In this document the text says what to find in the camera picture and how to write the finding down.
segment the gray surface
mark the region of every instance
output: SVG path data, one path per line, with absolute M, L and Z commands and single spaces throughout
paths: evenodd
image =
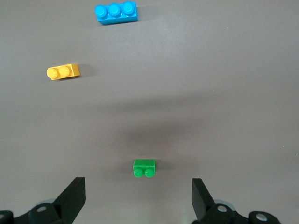
M 75 224 L 189 224 L 201 177 L 241 215 L 297 224 L 299 2 L 138 0 L 140 21 L 104 27 L 110 2 L 1 1 L 0 210 L 84 176 Z M 67 63 L 81 77 L 46 76 Z

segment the toy block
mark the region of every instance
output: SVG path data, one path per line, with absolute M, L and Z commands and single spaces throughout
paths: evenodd
M 133 1 L 97 5 L 94 13 L 102 25 L 138 21 L 137 7 Z
M 48 68 L 47 76 L 52 80 L 56 80 L 80 76 L 80 72 L 77 64 L 65 64 L 57 67 Z
M 153 177 L 156 171 L 155 160 L 135 160 L 133 164 L 133 172 L 135 177 Z

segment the green lego brick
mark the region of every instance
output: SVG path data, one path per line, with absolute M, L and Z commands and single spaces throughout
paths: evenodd
M 155 160 L 135 160 L 133 165 L 133 172 L 135 177 L 153 177 L 156 171 Z

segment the yellow lego brick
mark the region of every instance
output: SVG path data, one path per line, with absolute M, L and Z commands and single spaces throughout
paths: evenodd
M 75 77 L 79 75 L 80 72 L 77 64 L 65 64 L 48 68 L 47 70 L 47 76 L 52 80 Z

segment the yellow stud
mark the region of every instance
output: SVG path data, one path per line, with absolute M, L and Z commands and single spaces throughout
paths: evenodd
M 55 68 L 49 68 L 49 69 L 47 70 L 47 76 L 48 76 L 50 79 L 58 78 L 58 77 L 59 77 L 58 70 L 55 69 Z
M 61 66 L 59 68 L 59 74 L 63 77 L 68 77 L 70 75 L 70 69 L 67 66 Z

